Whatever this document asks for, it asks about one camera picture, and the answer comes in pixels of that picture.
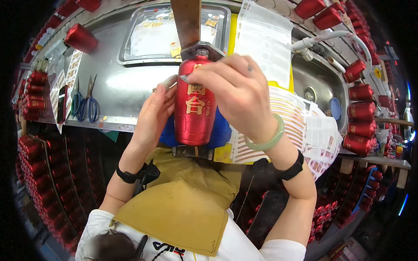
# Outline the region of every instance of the red phone case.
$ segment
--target red phone case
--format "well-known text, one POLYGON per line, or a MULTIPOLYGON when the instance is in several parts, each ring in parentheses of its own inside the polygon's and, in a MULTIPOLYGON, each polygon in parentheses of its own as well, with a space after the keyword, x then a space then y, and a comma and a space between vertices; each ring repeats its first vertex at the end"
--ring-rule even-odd
POLYGON ((60 122, 57 122, 57 124, 61 124, 61 123, 63 123, 63 122, 65 122, 65 120, 66 120, 66 118, 67 117, 65 117, 65 115, 67 114, 67 91, 68 91, 68 85, 64 85, 64 86, 62 86, 62 88, 64 88, 65 87, 65 95, 64 95, 64 111, 63 111, 63 114, 64 114, 64 116, 62 117, 62 121, 60 121, 60 122))

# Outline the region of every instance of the woman's right hand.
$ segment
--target woman's right hand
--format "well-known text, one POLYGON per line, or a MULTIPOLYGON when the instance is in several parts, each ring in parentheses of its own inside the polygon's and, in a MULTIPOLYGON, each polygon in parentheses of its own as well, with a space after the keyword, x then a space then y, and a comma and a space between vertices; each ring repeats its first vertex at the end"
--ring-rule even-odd
POLYGON ((253 142, 267 143, 277 132, 267 80, 249 56, 233 54, 200 66, 187 81, 211 90, 225 119, 253 142))

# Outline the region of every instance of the woman's left hand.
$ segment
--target woman's left hand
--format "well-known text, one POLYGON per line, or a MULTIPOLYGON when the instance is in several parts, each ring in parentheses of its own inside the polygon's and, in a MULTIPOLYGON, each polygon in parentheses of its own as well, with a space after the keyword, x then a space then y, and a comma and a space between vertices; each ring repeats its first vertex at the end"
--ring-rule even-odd
POLYGON ((170 76, 157 85, 156 91, 144 102, 138 116, 138 122, 131 139, 131 145, 137 146, 148 155, 158 144, 167 119, 174 112, 174 97, 177 75, 170 76))

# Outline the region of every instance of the yellow apron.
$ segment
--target yellow apron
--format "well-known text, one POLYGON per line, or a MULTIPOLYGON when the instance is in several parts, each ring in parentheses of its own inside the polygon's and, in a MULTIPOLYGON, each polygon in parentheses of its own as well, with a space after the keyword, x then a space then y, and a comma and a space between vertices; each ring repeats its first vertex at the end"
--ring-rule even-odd
POLYGON ((153 150, 146 162, 151 159, 160 177, 113 219, 175 247, 216 256, 243 166, 173 157, 163 148, 153 150))

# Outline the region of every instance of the sink drain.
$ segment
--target sink drain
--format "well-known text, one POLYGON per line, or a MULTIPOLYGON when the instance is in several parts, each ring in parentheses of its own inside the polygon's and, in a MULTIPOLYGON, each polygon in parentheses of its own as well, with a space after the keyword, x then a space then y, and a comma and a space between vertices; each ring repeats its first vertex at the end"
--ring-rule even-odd
POLYGON ((312 88, 312 86, 308 85, 303 90, 303 97, 308 101, 316 103, 316 91, 312 88))

